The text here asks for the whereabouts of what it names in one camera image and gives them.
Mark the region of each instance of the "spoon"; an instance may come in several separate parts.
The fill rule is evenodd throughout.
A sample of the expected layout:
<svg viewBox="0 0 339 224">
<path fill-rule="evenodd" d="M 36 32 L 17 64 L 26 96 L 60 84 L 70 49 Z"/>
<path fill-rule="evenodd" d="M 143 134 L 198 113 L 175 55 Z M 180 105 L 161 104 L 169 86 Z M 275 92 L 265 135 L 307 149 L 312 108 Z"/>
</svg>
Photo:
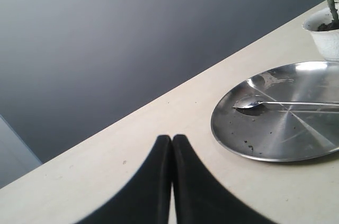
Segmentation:
<svg viewBox="0 0 339 224">
<path fill-rule="evenodd" d="M 261 101 L 260 96 L 246 96 L 234 103 L 234 109 L 251 109 L 261 104 L 287 104 L 287 105 L 316 105 L 339 106 L 339 102 L 294 102 L 294 101 Z"/>
</svg>

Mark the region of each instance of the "green plant stem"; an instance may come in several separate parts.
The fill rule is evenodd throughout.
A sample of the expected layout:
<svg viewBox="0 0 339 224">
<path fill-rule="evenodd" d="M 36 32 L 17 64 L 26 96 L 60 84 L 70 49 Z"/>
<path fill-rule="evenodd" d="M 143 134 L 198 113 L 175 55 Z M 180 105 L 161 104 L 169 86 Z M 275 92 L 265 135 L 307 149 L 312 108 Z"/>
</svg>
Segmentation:
<svg viewBox="0 0 339 224">
<path fill-rule="evenodd" d="M 335 2 L 334 0 L 327 0 L 327 4 L 329 7 L 329 10 L 331 11 L 333 20 L 335 24 L 339 24 L 339 16 L 338 16 L 338 11 L 335 8 Z"/>
</svg>

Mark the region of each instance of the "white plant pot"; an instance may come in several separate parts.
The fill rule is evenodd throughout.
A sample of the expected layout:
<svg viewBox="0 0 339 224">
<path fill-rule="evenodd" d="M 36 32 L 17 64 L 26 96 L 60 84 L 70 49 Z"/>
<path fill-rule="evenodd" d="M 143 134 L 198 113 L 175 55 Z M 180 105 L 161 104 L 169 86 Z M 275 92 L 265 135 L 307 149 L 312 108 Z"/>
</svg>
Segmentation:
<svg viewBox="0 0 339 224">
<path fill-rule="evenodd" d="M 322 23 L 329 24 L 332 19 L 329 8 L 325 8 L 306 19 L 302 27 L 311 33 L 319 53 L 325 60 L 339 61 L 339 30 L 317 32 Z"/>
</svg>

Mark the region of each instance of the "potted plant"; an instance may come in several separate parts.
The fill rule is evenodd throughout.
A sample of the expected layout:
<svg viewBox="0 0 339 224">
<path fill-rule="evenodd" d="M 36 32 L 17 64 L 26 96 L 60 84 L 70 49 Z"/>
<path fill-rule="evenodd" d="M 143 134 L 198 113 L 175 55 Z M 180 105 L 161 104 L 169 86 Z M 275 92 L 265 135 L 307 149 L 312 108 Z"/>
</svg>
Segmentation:
<svg viewBox="0 0 339 224">
<path fill-rule="evenodd" d="M 309 31 L 325 60 L 339 61 L 339 16 L 334 0 L 328 7 L 311 15 L 302 27 Z"/>
</svg>

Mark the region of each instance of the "metal plate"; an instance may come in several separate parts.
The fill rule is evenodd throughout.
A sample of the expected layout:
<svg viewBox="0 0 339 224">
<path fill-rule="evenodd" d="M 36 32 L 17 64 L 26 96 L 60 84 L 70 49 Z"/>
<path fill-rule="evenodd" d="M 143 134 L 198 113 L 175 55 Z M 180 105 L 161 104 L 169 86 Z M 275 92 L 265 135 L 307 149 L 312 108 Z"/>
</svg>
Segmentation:
<svg viewBox="0 0 339 224">
<path fill-rule="evenodd" d="M 267 162 L 311 159 L 339 150 L 339 109 L 265 105 L 239 112 L 246 95 L 270 101 L 339 101 L 339 63 L 286 65 L 243 81 L 217 104 L 211 118 L 215 138 L 228 150 Z"/>
</svg>

